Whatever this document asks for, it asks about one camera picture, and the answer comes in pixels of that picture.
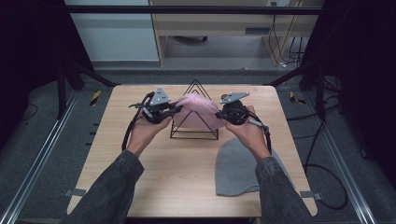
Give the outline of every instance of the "hand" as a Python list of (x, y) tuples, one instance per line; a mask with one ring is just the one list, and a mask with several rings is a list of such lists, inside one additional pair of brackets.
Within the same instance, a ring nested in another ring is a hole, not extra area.
[(172, 119), (169, 117), (164, 119), (159, 124), (152, 124), (143, 117), (142, 113), (140, 113), (138, 117), (142, 118), (138, 119), (134, 124), (134, 128), (131, 131), (129, 144), (126, 148), (133, 152), (137, 158), (139, 158), (140, 154), (143, 152), (146, 146), (149, 145), (154, 136), (162, 129), (166, 128)]
[[(247, 110), (254, 113), (253, 105), (249, 105)], [(257, 162), (265, 157), (270, 157), (262, 128), (250, 123), (248, 120), (242, 125), (233, 125), (230, 122), (225, 123), (225, 128), (238, 137), (239, 141), (253, 154)]]

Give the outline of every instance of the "wooden table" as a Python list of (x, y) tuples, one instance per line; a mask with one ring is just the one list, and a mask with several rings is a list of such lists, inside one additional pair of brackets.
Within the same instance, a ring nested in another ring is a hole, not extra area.
[[(188, 86), (163, 86), (172, 102)], [(120, 154), (125, 130), (136, 109), (131, 104), (156, 91), (158, 86), (118, 86), (109, 99), (105, 114), (81, 172), (76, 189), (89, 189), (94, 180)], [(256, 114), (270, 127), (273, 148), (283, 161), (297, 190), (310, 190), (290, 134), (276, 90), (266, 86), (204, 86), (219, 105), (220, 96), (230, 91), (248, 91), (241, 101), (254, 105)], [(259, 192), (238, 197), (216, 195), (215, 164), (220, 147), (234, 135), (219, 129), (219, 140), (170, 139), (171, 125), (156, 135), (142, 153), (145, 172), (136, 184), (128, 217), (260, 217)], [(77, 205), (73, 196), (67, 212)], [(313, 199), (304, 199), (314, 216)]]

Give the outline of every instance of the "forearm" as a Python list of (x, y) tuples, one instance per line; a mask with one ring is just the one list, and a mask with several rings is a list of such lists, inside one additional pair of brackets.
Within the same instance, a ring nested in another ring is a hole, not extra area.
[(134, 153), (124, 150), (96, 179), (65, 223), (123, 223), (134, 185), (143, 173)]
[(256, 176), (260, 185), (263, 223), (315, 223), (274, 158), (259, 161)]

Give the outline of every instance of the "pink fabric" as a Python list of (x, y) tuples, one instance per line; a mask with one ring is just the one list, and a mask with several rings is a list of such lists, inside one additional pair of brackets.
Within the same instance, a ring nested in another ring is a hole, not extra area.
[(181, 111), (174, 115), (174, 122), (177, 127), (210, 131), (224, 126), (224, 121), (216, 118), (216, 113), (219, 112), (218, 106), (200, 94), (188, 93), (178, 99), (177, 105), (183, 105)]

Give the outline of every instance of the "black curtain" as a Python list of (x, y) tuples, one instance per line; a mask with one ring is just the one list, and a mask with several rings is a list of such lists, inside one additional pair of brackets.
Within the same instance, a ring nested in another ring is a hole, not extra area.
[[(20, 122), (29, 92), (56, 80), (62, 62), (93, 71), (71, 16), (44, 10), (45, 5), (64, 6), (64, 1), (1, 0), (0, 148)], [(78, 71), (68, 69), (67, 76), (77, 77)]]
[[(396, 188), (396, 1), (326, 1), (324, 7), (342, 13), (319, 16), (303, 63), (319, 55), (326, 75), (339, 77), (342, 107), (362, 149)], [(304, 74), (308, 83), (316, 75)]]

